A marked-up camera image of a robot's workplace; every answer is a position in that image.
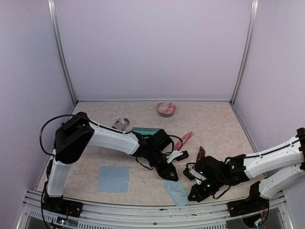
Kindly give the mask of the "pink sunglasses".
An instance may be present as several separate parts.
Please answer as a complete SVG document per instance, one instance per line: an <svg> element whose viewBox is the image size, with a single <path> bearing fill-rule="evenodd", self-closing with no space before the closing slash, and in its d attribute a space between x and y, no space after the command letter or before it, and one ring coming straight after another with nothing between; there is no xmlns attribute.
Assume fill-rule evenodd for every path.
<svg viewBox="0 0 305 229"><path fill-rule="evenodd" d="M186 143L189 141L192 136L194 135L194 132L188 132L184 136L181 137L181 141L178 140L174 145L174 150L180 150Z"/></svg>

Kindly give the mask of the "brown sunglasses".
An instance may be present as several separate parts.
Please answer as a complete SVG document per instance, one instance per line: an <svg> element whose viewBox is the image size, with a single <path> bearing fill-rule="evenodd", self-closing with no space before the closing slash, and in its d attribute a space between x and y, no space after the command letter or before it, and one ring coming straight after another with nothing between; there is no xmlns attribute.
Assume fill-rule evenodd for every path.
<svg viewBox="0 0 305 229"><path fill-rule="evenodd" d="M196 163L198 163L203 157L205 157L205 154L206 154L205 149L202 146L200 146L196 157Z"/></svg>

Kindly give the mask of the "blue-green leather glasses case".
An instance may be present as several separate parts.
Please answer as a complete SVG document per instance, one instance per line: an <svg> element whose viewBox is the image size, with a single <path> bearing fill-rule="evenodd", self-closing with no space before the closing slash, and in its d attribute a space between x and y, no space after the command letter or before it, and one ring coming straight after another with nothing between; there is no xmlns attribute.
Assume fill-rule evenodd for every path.
<svg viewBox="0 0 305 229"><path fill-rule="evenodd" d="M132 134L138 138L148 138L153 135L165 135L165 131L159 128L133 127Z"/></svg>

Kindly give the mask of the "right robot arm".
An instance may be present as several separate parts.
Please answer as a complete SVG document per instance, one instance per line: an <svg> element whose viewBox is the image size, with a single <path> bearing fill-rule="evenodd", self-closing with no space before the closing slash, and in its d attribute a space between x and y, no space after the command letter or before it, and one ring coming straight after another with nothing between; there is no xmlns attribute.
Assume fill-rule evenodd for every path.
<svg viewBox="0 0 305 229"><path fill-rule="evenodd" d="M202 157L189 170L200 183L192 186L189 201L201 202L214 196L223 186L236 186L265 172L278 169L267 179L251 186L253 194L244 200L244 208L255 211L262 199L270 199L278 191L305 176L305 129L299 128L296 136L264 151L227 157L219 161L212 156Z"/></svg>

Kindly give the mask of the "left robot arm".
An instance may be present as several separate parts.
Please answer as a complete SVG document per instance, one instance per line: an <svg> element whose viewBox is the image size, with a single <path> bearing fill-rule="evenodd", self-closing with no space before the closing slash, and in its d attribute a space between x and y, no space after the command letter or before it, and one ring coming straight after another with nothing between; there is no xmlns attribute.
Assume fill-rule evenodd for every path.
<svg viewBox="0 0 305 229"><path fill-rule="evenodd" d="M142 135L135 131L120 131L90 120L85 112L69 114L55 132L51 168L47 173L46 193L50 207L62 212L67 207L63 189L70 167L77 162L88 146L97 146L123 152L135 158L144 158L159 177L178 181L178 174L172 159L163 153L173 145L171 136L163 129L153 135Z"/></svg>

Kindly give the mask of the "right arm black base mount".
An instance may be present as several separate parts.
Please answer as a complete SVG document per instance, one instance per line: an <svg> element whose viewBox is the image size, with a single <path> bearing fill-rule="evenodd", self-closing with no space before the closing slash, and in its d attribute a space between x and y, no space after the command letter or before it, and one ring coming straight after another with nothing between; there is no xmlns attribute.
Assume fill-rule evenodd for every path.
<svg viewBox="0 0 305 229"><path fill-rule="evenodd" d="M250 186L249 196L241 200L227 203L230 217L241 216L269 208L269 199L260 196L260 181Z"/></svg>

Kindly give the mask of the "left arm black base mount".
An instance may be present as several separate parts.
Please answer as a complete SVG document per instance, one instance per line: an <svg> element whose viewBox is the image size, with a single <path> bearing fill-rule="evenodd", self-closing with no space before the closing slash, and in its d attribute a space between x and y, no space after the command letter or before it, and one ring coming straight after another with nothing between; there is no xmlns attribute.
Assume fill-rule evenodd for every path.
<svg viewBox="0 0 305 229"><path fill-rule="evenodd" d="M48 195L42 198L42 209L49 212L58 213L67 217L79 218L81 215L83 204L78 201L67 200L63 197L49 197Z"/></svg>

